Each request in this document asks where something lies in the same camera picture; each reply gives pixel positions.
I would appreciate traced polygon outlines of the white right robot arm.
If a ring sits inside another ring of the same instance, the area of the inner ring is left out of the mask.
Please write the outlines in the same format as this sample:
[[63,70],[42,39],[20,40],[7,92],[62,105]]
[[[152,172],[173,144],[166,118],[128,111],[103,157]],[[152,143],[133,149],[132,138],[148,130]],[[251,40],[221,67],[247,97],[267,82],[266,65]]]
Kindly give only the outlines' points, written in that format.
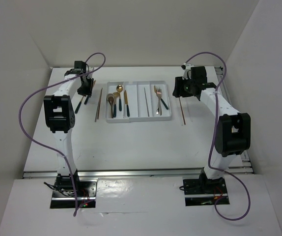
[[236,156],[248,150],[251,142],[251,118],[233,108],[213,82],[207,79],[204,66],[184,64],[182,77],[175,78],[173,96],[194,96],[215,116],[215,135],[211,157],[201,170],[197,187],[185,186],[187,192],[216,193],[224,183],[224,172]]

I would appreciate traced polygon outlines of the gold knife green handle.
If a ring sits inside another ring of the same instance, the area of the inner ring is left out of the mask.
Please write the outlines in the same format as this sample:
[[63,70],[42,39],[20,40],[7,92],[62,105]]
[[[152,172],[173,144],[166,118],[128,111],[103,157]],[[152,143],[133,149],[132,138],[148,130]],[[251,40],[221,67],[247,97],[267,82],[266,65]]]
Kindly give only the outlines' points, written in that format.
[[[95,83],[96,83],[96,80],[95,79],[92,79],[92,86],[91,86],[91,94],[92,94],[92,90],[93,90],[93,88],[94,88],[94,86],[95,86]],[[84,105],[86,105],[87,103],[88,103],[88,100],[91,98],[91,95],[88,95],[87,97],[86,97],[86,99],[85,99],[85,102],[84,102]]]
[[125,102],[125,106],[126,106],[127,117],[130,117],[127,90],[124,91],[124,102]]

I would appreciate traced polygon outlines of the metal chopstick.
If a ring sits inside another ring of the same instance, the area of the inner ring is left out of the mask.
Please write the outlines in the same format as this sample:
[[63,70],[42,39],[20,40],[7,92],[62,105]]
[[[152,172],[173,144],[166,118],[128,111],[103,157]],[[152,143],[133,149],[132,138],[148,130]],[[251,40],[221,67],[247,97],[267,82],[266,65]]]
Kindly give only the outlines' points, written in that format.
[[150,117],[149,108],[148,108],[148,101],[147,101],[147,94],[146,94],[146,89],[145,89],[145,87],[143,88],[143,90],[144,90],[144,96],[145,96],[145,103],[146,103],[147,116]]

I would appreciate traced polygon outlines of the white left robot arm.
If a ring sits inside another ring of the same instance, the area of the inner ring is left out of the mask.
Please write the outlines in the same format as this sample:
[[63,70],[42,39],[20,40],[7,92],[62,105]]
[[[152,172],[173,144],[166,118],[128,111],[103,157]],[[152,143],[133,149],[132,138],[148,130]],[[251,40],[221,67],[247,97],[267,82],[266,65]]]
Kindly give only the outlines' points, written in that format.
[[64,74],[65,83],[61,84],[53,95],[46,95],[43,99],[45,123],[53,133],[56,149],[59,151],[54,189],[69,196],[76,196],[81,190],[72,150],[71,136],[75,126],[75,113],[71,100],[77,92],[81,95],[91,92],[92,82],[90,75],[72,78],[87,72],[89,67],[85,62],[75,61],[74,67]]

